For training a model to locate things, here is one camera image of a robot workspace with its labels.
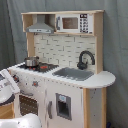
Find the white toy kitchen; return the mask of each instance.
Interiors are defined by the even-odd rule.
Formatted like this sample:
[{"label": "white toy kitchen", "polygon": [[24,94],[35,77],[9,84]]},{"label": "white toy kitchen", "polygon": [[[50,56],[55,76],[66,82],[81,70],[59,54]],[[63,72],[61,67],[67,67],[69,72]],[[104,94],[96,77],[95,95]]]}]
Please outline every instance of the white toy kitchen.
[{"label": "white toy kitchen", "polygon": [[42,128],[106,128],[106,87],[115,76],[103,71],[103,12],[22,13],[28,56],[9,71],[21,89],[15,117],[34,113]]}]

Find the stovetop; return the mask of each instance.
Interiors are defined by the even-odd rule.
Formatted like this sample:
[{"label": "stovetop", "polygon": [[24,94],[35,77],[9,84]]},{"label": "stovetop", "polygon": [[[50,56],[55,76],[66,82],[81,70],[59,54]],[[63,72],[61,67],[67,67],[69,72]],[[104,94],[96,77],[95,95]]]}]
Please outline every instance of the stovetop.
[{"label": "stovetop", "polygon": [[58,65],[53,65],[53,64],[47,64],[47,63],[39,63],[38,66],[35,67],[27,67],[25,64],[18,66],[19,68],[23,68],[23,69],[27,69],[30,71],[36,71],[36,72],[42,72],[45,73],[47,71],[50,71],[56,67],[58,67]]}]

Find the gray backdrop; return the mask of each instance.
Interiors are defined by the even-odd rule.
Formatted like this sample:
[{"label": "gray backdrop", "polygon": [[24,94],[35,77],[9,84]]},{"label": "gray backdrop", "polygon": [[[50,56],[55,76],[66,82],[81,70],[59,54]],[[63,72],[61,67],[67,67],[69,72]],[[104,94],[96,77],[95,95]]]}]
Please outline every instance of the gray backdrop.
[{"label": "gray backdrop", "polygon": [[14,64],[14,44],[7,1],[0,0],[0,70]]},{"label": "gray backdrop", "polygon": [[104,70],[117,77],[116,83],[107,88],[107,120],[115,128],[128,128],[128,0],[7,0],[7,3],[17,63],[27,56],[21,12],[105,10]]}]

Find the sink basin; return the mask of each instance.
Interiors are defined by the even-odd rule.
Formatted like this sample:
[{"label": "sink basin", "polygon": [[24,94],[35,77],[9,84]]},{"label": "sink basin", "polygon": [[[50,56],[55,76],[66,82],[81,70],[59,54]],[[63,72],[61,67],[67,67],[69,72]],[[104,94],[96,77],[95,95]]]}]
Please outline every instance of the sink basin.
[{"label": "sink basin", "polygon": [[64,77],[76,81],[83,81],[92,76],[94,73],[91,71],[79,70],[74,68],[62,68],[53,73],[54,76]]}]

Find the microwave door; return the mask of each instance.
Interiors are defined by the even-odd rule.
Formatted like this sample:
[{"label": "microwave door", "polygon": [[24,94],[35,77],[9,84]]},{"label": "microwave door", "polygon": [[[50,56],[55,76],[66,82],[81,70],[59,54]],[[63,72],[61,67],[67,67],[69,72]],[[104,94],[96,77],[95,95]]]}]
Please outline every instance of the microwave door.
[{"label": "microwave door", "polygon": [[57,18],[59,19],[57,32],[80,33],[79,14],[60,14]]}]

